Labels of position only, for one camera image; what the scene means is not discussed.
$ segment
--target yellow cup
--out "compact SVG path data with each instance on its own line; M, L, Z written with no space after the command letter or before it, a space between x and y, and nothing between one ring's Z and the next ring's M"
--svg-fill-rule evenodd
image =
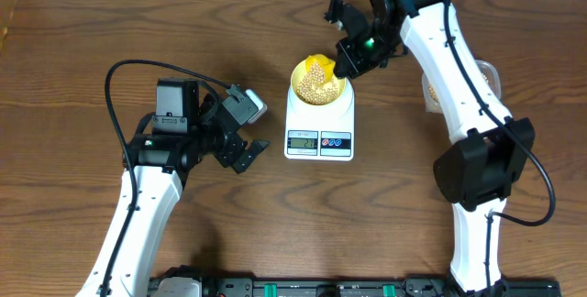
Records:
M322 105L329 105L332 104L333 102L335 102L340 95L345 91L345 86L347 85L347 79L339 79L337 76L333 75L333 80L336 81L337 85L337 89L338 89L338 94L337 97L332 100L331 102L329 102L328 104L309 104L308 102L304 101L304 99L302 99L300 96L298 96L297 91L298 91L298 87L300 85L300 81L302 81L302 79L304 78L304 76L307 74L307 70L305 67L305 60L301 61L296 67L295 69L293 69L292 72L292 79L291 79L291 85L293 88L293 92L295 93L295 96L300 99L300 101L304 102L307 105L315 105L315 106L322 106Z

